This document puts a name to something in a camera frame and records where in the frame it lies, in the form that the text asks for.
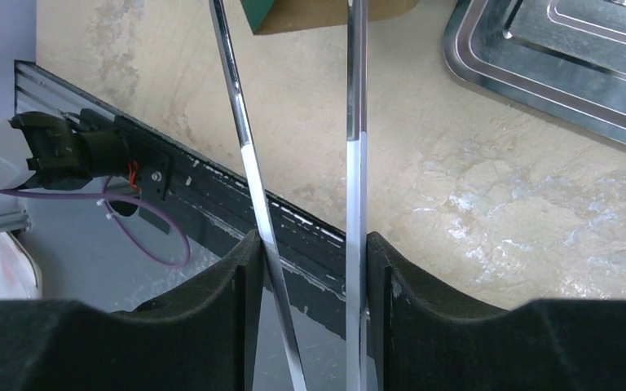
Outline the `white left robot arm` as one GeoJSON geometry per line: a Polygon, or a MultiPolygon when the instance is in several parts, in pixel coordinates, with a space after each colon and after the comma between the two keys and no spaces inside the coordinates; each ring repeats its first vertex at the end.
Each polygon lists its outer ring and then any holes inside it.
{"type": "Polygon", "coordinates": [[[0,191],[74,191],[134,165],[121,131],[91,109],[0,119],[0,191]]]}

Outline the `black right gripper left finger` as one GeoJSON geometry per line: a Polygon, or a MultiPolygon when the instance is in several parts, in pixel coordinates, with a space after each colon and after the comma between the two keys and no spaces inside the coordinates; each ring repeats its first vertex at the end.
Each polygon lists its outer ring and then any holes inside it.
{"type": "Polygon", "coordinates": [[[250,390],[263,246],[225,257],[132,311],[0,301],[0,390],[250,390]]]}

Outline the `silver metal tongs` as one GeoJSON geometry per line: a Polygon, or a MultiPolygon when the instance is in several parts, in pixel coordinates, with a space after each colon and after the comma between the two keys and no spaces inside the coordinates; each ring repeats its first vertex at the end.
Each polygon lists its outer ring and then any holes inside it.
{"type": "MultiPolygon", "coordinates": [[[[258,165],[245,96],[223,2],[212,1],[209,11],[218,44],[240,154],[253,203],[258,233],[266,250],[266,268],[283,334],[289,373],[296,390],[307,388],[293,324],[290,300],[276,234],[258,165]]],[[[347,3],[346,98],[346,389],[368,387],[367,344],[367,1],[347,3]]]]}

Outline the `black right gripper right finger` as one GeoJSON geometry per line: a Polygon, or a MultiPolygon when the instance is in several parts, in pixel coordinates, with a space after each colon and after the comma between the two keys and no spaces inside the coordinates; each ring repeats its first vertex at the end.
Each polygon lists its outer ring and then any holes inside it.
{"type": "Polygon", "coordinates": [[[381,390],[626,390],[626,300],[536,299],[504,310],[367,238],[381,390]]]}

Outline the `green brown paper bag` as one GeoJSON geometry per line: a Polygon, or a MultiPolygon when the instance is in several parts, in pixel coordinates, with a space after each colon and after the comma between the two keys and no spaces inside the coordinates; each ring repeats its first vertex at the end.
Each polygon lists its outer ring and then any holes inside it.
{"type": "MultiPolygon", "coordinates": [[[[343,25],[351,1],[343,0],[241,0],[251,31],[272,35],[343,25]]],[[[405,15],[417,0],[369,0],[368,19],[389,20],[405,15]]]]}

